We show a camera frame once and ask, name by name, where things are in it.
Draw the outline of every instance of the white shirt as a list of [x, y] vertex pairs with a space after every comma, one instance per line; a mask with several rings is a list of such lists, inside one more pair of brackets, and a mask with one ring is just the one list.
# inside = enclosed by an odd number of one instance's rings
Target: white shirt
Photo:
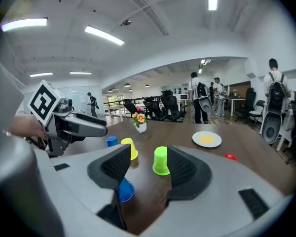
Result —
[[[281, 72], [276, 70], [276, 71], [271, 71], [271, 73], [272, 73], [275, 81], [281, 81], [281, 78], [282, 78], [282, 73]], [[272, 85], [272, 83], [273, 83], [272, 78], [267, 73], [266, 76], [264, 77], [264, 92], [265, 92], [265, 94], [269, 93], [270, 86]], [[286, 76], [284, 76], [284, 78], [283, 78], [283, 85], [284, 85], [287, 92], [290, 91], [290, 89], [288, 87], [288, 80], [287, 80]]]
[[222, 93], [223, 93], [222, 84], [220, 82], [219, 83], [214, 83], [213, 88], [214, 89], [217, 88], [217, 91], [219, 92], [218, 98], [223, 99], [224, 95], [222, 95]]
[[[188, 82], [188, 90], [193, 92], [193, 100], [198, 99], [197, 86], [198, 86], [199, 82], [200, 82], [200, 79], [198, 77], [191, 78], [191, 80]], [[205, 86], [205, 87], [206, 87], [205, 90], [206, 90], [206, 93], [208, 96], [209, 89], [207, 86]]]

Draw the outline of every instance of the yellow food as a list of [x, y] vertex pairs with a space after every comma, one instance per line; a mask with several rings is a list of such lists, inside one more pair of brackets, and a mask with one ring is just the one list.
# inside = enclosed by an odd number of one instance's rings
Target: yellow food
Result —
[[200, 142], [202, 142], [204, 144], [211, 144], [211, 143], [215, 142], [212, 135], [202, 135], [198, 139]]

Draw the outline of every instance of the red bottle cap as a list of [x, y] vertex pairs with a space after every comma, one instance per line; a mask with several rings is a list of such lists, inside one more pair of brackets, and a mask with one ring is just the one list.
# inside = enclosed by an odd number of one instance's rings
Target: red bottle cap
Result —
[[231, 154], [223, 155], [222, 157], [225, 157], [225, 158], [229, 158], [229, 159], [231, 159], [231, 160], [238, 161], [237, 158], [236, 158], [236, 156], [233, 156], [233, 155], [231, 155]]

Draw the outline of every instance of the plastic cup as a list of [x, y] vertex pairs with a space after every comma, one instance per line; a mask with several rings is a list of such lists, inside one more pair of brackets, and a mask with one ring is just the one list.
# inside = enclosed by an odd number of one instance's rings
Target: plastic cup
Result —
[[134, 142], [130, 138], [123, 139], [121, 144], [130, 144], [130, 160], [136, 159], [138, 151], [135, 149]]
[[118, 140], [115, 136], [109, 137], [107, 138], [107, 144], [108, 144], [108, 147], [118, 145]]
[[119, 201], [126, 202], [134, 195], [134, 186], [126, 178], [123, 178], [118, 188]]
[[170, 171], [167, 167], [167, 155], [167, 147], [158, 147], [154, 151], [152, 170], [159, 176], [166, 176], [170, 174]]

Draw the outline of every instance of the human hand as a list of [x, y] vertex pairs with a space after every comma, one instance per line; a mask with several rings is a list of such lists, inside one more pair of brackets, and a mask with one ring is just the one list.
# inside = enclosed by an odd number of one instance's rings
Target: human hand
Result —
[[39, 137], [47, 140], [43, 127], [34, 115], [16, 115], [9, 131], [19, 137]]

